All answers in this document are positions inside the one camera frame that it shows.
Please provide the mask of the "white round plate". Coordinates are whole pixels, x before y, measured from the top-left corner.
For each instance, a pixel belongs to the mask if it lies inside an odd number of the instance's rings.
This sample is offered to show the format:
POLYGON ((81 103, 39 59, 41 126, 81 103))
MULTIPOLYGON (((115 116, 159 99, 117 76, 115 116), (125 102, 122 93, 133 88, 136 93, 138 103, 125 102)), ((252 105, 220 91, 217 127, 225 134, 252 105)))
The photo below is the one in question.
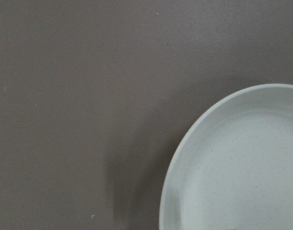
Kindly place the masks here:
POLYGON ((162 190, 161 230, 293 230, 293 85, 237 91, 188 130, 162 190))

